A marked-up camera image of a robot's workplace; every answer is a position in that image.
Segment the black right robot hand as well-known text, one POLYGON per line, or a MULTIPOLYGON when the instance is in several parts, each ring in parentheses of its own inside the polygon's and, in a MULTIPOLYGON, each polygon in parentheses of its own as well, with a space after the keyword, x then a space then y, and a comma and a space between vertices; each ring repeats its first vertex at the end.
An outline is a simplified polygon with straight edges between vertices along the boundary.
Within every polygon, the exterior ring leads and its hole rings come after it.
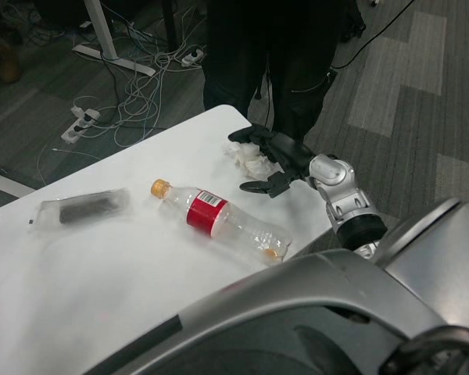
POLYGON ((281 172, 272 173, 266 181, 245 182, 239 186, 242 191, 267 194, 271 198, 287 191, 294 180, 305 180, 310 175, 310 162, 316 156, 304 144, 288 135, 255 123, 231 133, 227 139, 259 146, 264 156, 282 168, 281 172))

